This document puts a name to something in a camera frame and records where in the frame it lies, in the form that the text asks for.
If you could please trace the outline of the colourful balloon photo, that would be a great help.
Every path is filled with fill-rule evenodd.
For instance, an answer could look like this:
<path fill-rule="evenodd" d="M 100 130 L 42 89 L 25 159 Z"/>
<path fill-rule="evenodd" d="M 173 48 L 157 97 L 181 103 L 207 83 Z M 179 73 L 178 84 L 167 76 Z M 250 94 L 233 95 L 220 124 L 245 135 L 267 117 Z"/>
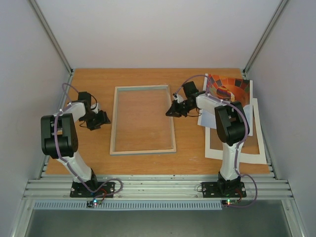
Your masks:
<path fill-rule="evenodd" d="M 219 75 L 207 74 L 210 81 L 204 79 L 203 90 L 209 90 L 212 96 L 226 101 L 239 101 L 242 104 L 249 124 L 249 136 L 253 135 L 253 82 Z"/>

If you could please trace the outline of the white mat board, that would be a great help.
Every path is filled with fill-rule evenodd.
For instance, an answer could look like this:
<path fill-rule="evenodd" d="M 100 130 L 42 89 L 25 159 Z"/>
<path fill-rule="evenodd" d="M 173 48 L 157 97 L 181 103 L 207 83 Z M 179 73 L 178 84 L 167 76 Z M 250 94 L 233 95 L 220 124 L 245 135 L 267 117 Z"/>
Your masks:
<path fill-rule="evenodd" d="M 249 164 L 267 164 L 264 140 L 261 130 L 258 101 L 253 104 L 252 136 L 248 136 L 240 152 L 240 162 Z M 205 128 L 205 157 L 222 160 L 223 145 L 217 136 L 216 129 Z"/>

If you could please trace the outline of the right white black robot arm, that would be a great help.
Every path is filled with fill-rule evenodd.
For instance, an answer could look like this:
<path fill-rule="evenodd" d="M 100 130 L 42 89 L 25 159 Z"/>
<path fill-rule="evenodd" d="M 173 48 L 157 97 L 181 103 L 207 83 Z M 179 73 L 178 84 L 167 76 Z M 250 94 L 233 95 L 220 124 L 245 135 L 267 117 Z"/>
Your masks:
<path fill-rule="evenodd" d="M 187 117 L 193 109 L 202 109 L 215 116 L 217 136 L 223 144 L 222 166 L 218 173 L 215 192 L 221 197 L 237 193 L 245 196 L 242 175 L 239 172 L 241 148 L 249 134 L 249 125 L 241 102 L 216 98 L 208 91 L 198 91 L 190 81 L 180 86 L 186 96 L 173 93 L 173 101 L 166 116 Z"/>

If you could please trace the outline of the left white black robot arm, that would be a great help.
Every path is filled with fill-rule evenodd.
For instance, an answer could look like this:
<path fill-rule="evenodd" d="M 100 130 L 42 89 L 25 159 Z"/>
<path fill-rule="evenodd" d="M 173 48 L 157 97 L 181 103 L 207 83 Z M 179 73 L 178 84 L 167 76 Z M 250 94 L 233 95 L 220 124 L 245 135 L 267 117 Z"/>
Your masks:
<path fill-rule="evenodd" d="M 62 163 L 73 177 L 73 182 L 82 186 L 89 197 L 99 192 L 99 183 L 79 153 L 79 140 L 75 123 L 81 121 L 90 131 L 110 124 L 107 113 L 100 109 L 99 103 L 92 104 L 93 95 L 79 92 L 78 99 L 70 102 L 59 112 L 40 119 L 41 149 L 43 153 Z"/>

